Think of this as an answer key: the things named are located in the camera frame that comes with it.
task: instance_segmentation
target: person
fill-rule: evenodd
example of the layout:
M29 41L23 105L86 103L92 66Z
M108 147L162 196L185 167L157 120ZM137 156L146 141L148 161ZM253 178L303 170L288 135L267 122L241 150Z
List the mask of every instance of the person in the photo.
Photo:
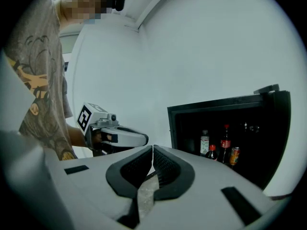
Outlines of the person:
M106 12L107 0L34 0L13 29L4 53L9 64L35 96L20 133L51 148L60 160L76 159L72 146L86 147L80 129L69 126L60 30ZM94 137L96 144L101 135Z

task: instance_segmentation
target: orange can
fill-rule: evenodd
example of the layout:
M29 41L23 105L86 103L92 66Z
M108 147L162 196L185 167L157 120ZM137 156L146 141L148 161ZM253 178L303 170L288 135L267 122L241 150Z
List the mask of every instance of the orange can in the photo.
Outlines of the orange can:
M230 158L229 158L229 163L231 165L236 165L236 163L238 163L239 154L240 154L239 147L231 148L231 153L230 153Z

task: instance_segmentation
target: black refrigerator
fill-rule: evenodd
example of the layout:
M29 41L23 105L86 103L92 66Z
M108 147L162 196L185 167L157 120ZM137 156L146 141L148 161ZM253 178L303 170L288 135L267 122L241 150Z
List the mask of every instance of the black refrigerator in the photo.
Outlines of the black refrigerator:
M270 85L253 95L168 107L172 148L200 156L201 132L220 151L225 124L231 147L240 147L233 170L264 189L283 157L287 143L291 101L289 91Z

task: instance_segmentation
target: gray t-shirt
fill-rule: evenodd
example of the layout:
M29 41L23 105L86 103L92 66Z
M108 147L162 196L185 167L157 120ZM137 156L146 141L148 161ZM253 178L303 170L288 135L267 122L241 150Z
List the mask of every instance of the gray t-shirt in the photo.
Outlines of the gray t-shirt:
M20 132L33 136L60 160L77 158L65 118L67 101L59 19L52 0L34 0L19 19L4 48L10 65L35 96Z

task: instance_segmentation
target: red bottle cap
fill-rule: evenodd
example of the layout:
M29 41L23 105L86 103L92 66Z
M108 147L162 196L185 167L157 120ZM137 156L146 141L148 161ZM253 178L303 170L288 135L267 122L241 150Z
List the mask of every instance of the red bottle cap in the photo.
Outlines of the red bottle cap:
M209 150L210 150L210 151L215 151L215 145L210 145L210 146L209 146Z

